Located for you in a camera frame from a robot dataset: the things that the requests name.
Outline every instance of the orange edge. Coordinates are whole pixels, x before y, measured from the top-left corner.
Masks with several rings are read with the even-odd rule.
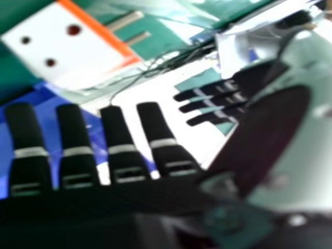
[[[71,0],[58,0],[58,3],[65,9],[75,15],[78,19],[84,22],[88,27],[94,30],[101,38],[115,48],[122,54],[127,60],[121,65],[121,67],[141,61],[141,59],[130,49],[130,47],[119,40],[114,34],[112,34],[106,27],[101,25],[97,20],[87,14],[84,10],[74,4]]]

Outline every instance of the dark red hole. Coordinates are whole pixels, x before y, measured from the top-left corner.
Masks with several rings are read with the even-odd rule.
[[[21,41],[22,41],[23,44],[28,44],[30,42],[30,38],[25,36],[21,39]]]
[[[70,25],[67,29],[68,35],[78,35],[81,32],[81,28],[78,25]]]
[[[46,60],[46,65],[51,67],[54,66],[56,64],[56,61],[54,59],[47,59]]]

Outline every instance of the round black hole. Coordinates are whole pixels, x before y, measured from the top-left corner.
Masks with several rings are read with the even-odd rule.
[[[51,66],[55,66],[56,61],[54,59],[47,59],[46,60],[46,65],[51,67]]]
[[[78,25],[70,25],[68,28],[67,28],[67,33],[68,35],[78,35],[79,33],[81,32],[81,28],[80,26]]]
[[[21,41],[23,44],[28,44],[31,41],[31,39],[29,37],[25,36],[21,39]]]

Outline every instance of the hole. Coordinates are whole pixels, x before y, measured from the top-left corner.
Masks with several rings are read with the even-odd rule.
[[[68,35],[78,35],[81,32],[81,28],[78,25],[70,25],[67,29]]]
[[[31,39],[29,37],[25,36],[21,39],[21,41],[23,44],[28,44],[31,41]]]
[[[51,67],[54,66],[56,64],[56,61],[54,59],[47,59],[46,60],[46,65]]]

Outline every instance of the white box with holes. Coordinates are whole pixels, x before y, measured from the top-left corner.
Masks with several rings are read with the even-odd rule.
[[[107,78],[125,58],[58,3],[50,4],[2,35],[2,41],[37,76],[66,89]]]

